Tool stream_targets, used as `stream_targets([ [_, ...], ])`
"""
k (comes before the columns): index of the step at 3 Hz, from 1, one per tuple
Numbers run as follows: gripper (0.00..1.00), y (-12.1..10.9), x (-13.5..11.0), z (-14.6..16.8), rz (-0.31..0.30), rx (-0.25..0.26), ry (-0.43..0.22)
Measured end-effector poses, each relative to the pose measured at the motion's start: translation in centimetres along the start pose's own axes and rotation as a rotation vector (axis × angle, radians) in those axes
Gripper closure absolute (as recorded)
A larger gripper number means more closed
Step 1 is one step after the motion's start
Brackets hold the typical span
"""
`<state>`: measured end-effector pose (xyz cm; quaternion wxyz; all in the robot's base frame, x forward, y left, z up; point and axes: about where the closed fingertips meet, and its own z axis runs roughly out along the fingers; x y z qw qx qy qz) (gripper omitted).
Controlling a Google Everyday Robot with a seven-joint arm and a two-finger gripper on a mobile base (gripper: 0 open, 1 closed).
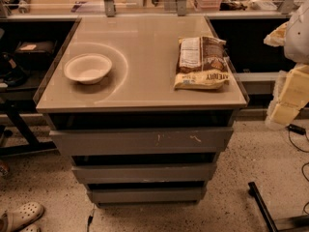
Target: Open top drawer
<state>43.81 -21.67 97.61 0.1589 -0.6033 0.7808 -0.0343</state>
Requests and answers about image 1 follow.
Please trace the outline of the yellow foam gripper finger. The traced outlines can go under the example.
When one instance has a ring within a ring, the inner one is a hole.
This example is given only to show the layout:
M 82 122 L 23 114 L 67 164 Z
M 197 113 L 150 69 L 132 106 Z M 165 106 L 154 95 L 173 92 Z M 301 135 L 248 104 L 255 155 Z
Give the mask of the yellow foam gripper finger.
M 309 66 L 296 64 L 288 72 L 280 71 L 267 109 L 265 124 L 270 129 L 284 129 L 309 102 Z
M 286 29 L 287 22 L 284 22 L 264 38 L 264 44 L 273 47 L 283 46 L 285 41 Z

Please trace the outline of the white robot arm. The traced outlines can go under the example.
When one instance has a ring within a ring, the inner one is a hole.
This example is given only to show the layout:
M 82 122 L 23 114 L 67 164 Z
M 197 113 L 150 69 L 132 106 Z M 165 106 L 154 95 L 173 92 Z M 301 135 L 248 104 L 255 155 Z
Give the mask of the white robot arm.
M 282 46 L 284 56 L 295 62 L 288 72 L 280 71 L 267 109 L 266 125 L 274 130 L 287 127 L 309 102 L 309 0 L 290 20 L 264 38 L 264 44 Z

